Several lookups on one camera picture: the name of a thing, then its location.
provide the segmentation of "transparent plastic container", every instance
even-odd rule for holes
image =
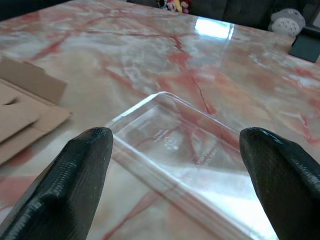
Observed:
[[[112,158],[221,240],[276,240],[239,152],[239,133],[168,93],[112,120]]]

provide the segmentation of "pink marble surface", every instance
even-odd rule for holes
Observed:
[[[320,68],[289,56],[292,42],[111,0],[75,0],[1,22],[1,54],[66,81],[60,105],[73,115],[0,167],[0,221],[67,140],[160,91],[238,132],[268,128],[320,162]],[[88,239],[151,238],[218,239],[112,162]]]

